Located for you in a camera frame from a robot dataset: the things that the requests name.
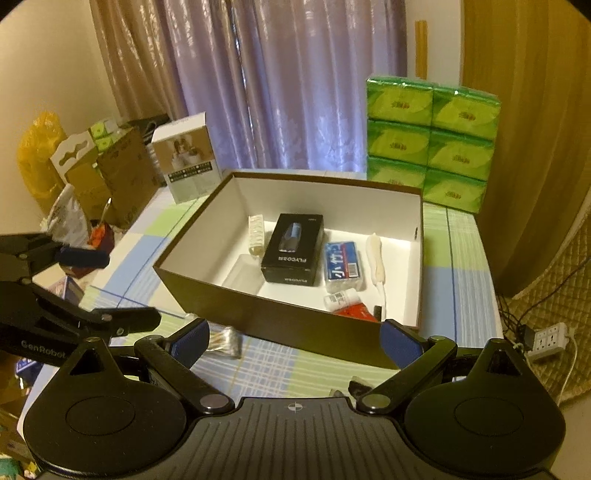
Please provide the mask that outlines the bag of cotton swabs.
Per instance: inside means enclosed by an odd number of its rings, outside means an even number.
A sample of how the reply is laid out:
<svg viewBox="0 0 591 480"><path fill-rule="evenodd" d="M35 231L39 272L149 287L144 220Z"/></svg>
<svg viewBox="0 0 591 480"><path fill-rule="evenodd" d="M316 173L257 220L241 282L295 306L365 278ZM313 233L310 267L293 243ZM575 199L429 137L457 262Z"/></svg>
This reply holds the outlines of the bag of cotton swabs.
<svg viewBox="0 0 591 480"><path fill-rule="evenodd" d="M239 359L242 357L242 333L230 326L217 331L211 330L206 351L231 359Z"/></svg>

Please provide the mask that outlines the red foil packet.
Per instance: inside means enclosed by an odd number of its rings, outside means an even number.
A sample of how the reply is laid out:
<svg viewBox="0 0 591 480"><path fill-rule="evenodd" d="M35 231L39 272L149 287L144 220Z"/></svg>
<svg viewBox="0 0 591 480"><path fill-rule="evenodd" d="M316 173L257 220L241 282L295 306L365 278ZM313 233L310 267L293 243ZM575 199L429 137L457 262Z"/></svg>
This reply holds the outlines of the red foil packet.
<svg viewBox="0 0 591 480"><path fill-rule="evenodd" d="M370 310L363 303L349 305L346 308L335 310L335 315L379 323L379 320L377 320L373 313L370 312Z"/></svg>

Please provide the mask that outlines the white pill bottle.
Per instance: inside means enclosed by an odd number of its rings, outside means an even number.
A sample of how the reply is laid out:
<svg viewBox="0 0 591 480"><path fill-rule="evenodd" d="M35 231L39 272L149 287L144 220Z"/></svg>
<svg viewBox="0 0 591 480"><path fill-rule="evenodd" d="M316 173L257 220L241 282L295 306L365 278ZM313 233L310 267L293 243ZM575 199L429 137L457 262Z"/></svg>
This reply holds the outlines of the white pill bottle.
<svg viewBox="0 0 591 480"><path fill-rule="evenodd" d="M324 303L329 312L338 312L361 304L362 300L355 288L349 288L325 296Z"/></svg>

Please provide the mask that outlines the clear plastic cup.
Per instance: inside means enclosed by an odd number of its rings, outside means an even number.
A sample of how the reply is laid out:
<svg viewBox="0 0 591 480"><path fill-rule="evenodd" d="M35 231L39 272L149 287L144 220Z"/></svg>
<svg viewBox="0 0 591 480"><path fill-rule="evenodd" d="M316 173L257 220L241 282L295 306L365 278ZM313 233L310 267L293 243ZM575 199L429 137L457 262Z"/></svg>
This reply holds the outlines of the clear plastic cup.
<svg viewBox="0 0 591 480"><path fill-rule="evenodd" d="M259 294L264 284L259 259L249 254L239 255L221 286L244 294Z"/></svg>

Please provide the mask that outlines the blue floss pick box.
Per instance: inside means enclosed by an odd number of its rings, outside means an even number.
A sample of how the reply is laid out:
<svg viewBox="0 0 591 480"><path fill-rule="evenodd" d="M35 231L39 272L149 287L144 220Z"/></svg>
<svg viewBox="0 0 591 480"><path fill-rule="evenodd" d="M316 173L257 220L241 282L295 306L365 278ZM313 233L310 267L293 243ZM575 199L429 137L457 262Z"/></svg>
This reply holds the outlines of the blue floss pick box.
<svg viewBox="0 0 591 480"><path fill-rule="evenodd" d="M325 288L329 293L363 289L363 269L356 243L329 242L324 247Z"/></svg>

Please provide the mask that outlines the white electric toothbrush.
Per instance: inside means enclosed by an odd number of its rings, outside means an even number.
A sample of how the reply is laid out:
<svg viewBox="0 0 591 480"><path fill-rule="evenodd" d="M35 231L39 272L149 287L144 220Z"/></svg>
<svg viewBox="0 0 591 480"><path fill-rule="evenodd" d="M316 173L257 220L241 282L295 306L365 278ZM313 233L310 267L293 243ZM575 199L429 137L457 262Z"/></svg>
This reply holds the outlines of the white electric toothbrush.
<svg viewBox="0 0 591 480"><path fill-rule="evenodd" d="M387 296L385 292L386 271L382 257L381 238L376 233L367 238L366 254L370 265L370 278L372 278L372 282L381 297L381 303L375 308L377 311L376 317L380 321L383 321L386 316L387 307Z"/></svg>

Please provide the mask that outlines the black shaver box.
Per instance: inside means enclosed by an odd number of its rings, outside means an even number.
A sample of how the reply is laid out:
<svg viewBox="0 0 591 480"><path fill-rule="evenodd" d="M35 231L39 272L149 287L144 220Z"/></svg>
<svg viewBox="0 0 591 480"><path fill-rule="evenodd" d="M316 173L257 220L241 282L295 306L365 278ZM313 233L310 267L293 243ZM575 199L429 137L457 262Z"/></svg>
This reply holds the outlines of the black shaver box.
<svg viewBox="0 0 591 480"><path fill-rule="evenodd" d="M281 213L260 264L266 282L313 286L322 239L322 215Z"/></svg>

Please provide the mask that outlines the dark brown hair scrunchie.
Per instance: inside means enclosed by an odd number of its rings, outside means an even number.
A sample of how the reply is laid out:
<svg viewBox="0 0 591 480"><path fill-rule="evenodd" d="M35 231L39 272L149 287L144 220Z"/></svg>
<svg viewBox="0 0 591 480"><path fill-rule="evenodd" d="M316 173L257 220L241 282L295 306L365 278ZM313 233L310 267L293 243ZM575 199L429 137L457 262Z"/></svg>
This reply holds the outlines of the dark brown hair scrunchie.
<svg viewBox="0 0 591 480"><path fill-rule="evenodd" d="M346 391L342 391L339 389L331 389L329 390L330 397L351 397L353 399L358 399L360 396L363 396L370 392L373 389L373 386L367 381L363 380L359 376L353 376L351 380L349 380L348 389Z"/></svg>

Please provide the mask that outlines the yellow plastic bag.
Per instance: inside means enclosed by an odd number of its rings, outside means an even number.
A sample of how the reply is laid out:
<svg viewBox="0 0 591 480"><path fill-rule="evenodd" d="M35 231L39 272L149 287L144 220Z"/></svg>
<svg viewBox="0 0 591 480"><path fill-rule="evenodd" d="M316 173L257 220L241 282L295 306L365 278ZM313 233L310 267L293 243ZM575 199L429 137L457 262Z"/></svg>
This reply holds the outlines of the yellow plastic bag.
<svg viewBox="0 0 591 480"><path fill-rule="evenodd" d="M51 157L67 138L57 114L43 111L23 134L17 164L24 184L44 216L64 188Z"/></svg>

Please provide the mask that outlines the brown cardboard storage box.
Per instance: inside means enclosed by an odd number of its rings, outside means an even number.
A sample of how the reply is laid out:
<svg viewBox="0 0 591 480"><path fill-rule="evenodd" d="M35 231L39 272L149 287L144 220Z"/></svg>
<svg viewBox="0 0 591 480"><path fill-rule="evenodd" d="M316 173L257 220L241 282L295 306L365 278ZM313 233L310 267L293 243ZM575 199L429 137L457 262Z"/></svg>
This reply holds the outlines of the brown cardboard storage box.
<svg viewBox="0 0 591 480"><path fill-rule="evenodd" d="M235 172L174 236L155 272L188 313L246 335L390 368L381 320L329 311L334 289L421 321L423 199L413 187Z"/></svg>

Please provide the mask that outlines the white power strip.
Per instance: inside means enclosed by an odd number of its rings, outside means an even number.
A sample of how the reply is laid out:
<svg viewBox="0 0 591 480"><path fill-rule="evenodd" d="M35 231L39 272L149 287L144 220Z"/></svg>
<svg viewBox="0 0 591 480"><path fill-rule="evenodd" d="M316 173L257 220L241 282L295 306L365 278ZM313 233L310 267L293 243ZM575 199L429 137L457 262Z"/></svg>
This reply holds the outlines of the white power strip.
<svg viewBox="0 0 591 480"><path fill-rule="evenodd" d="M536 362L560 354L566 350L568 343L568 327L564 322L559 322L535 333L533 347L528 352L528 359Z"/></svg>

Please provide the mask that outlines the quilted tan chair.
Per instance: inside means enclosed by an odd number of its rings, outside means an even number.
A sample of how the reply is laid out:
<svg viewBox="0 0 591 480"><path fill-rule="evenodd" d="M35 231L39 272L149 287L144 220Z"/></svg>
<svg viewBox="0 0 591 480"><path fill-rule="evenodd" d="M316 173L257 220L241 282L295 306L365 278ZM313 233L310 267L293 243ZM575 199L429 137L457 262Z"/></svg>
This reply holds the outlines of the quilted tan chair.
<svg viewBox="0 0 591 480"><path fill-rule="evenodd" d="M497 302L505 336L526 353L533 351L534 334L563 323L566 347L530 365L560 404L590 392L589 216L536 281Z"/></svg>

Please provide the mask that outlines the white product box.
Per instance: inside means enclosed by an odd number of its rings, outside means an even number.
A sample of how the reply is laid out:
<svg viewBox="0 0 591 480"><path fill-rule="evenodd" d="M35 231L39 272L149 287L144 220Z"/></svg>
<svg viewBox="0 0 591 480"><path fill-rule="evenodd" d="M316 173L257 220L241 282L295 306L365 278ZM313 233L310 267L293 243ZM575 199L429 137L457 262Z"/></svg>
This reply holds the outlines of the white product box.
<svg viewBox="0 0 591 480"><path fill-rule="evenodd" d="M221 183L204 112L158 126L151 146L177 204L207 196Z"/></svg>

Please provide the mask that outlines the green tissue pack stack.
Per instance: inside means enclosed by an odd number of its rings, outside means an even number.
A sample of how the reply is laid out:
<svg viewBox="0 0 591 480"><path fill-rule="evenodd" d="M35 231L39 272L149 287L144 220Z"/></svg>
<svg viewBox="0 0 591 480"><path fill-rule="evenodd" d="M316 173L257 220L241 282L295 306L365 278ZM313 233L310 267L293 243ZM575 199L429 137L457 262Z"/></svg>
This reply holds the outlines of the green tissue pack stack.
<svg viewBox="0 0 591 480"><path fill-rule="evenodd" d="M488 185L501 102L425 80L367 79L367 178L417 188L427 202L477 214Z"/></svg>

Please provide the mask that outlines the purple curtain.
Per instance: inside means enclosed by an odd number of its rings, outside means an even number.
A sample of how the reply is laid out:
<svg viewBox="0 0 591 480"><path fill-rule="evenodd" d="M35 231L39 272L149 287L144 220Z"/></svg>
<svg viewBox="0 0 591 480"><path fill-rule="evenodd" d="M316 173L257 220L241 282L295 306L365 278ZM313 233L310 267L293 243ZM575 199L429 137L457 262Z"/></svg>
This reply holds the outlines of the purple curtain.
<svg viewBox="0 0 591 480"><path fill-rule="evenodd" d="M204 113L224 169L366 168L366 81L407 71L401 1L94 1L127 120Z"/></svg>

